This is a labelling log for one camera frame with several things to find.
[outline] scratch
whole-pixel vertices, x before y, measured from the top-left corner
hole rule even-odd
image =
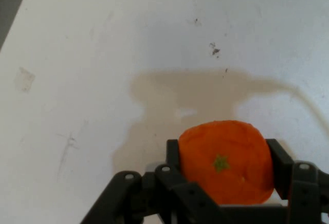
[[[65,162],[66,162],[66,159],[67,159],[67,154],[68,154],[68,151],[69,149],[72,147],[72,148],[75,148],[75,149],[79,149],[78,147],[75,146],[74,142],[76,142],[75,138],[72,137],[72,133],[70,133],[70,136],[67,138],[66,140],[66,145],[63,149],[63,153],[62,153],[62,157],[61,157],[61,160],[60,160],[60,165],[59,165],[59,168],[58,168],[58,172],[57,172],[57,180],[63,170],[63,167],[65,165]]]

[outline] orange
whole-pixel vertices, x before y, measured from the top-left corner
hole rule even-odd
[[[226,120],[186,130],[178,140],[180,167],[217,204],[257,204],[274,188],[272,158],[251,124]]]

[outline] screw hole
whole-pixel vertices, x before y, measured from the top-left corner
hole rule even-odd
[[[168,167],[168,166],[164,166],[163,168],[161,168],[161,170],[162,170],[163,172],[168,172],[168,171],[170,171],[170,167]]]
[[[328,198],[326,196],[324,196],[324,195],[321,195],[320,196],[320,201],[321,201],[321,205],[323,205],[323,206],[329,204]]]
[[[305,164],[305,163],[302,163],[302,164],[299,165],[299,168],[302,169],[302,170],[309,170],[309,165]]]
[[[133,174],[126,174],[126,176],[124,178],[125,179],[133,179],[134,175]]]
[[[149,207],[150,207],[150,208],[153,208],[154,205],[155,205],[155,201],[154,201],[154,199],[151,199],[151,200],[149,201]]]

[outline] white surface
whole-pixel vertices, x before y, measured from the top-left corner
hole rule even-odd
[[[329,0],[23,0],[0,53],[0,222],[79,223],[116,171],[211,120],[329,172],[328,28]]]

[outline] dirt spot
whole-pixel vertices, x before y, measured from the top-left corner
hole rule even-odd
[[[212,51],[212,55],[215,55],[219,52],[220,52],[220,50],[218,48],[214,48],[214,50]]]
[[[215,43],[210,43],[209,47],[212,49],[212,55],[217,55],[220,52],[220,49],[216,48]]]
[[[30,73],[23,67],[20,67],[16,74],[14,84],[17,90],[21,92],[29,93],[34,79],[35,79],[34,74]]]

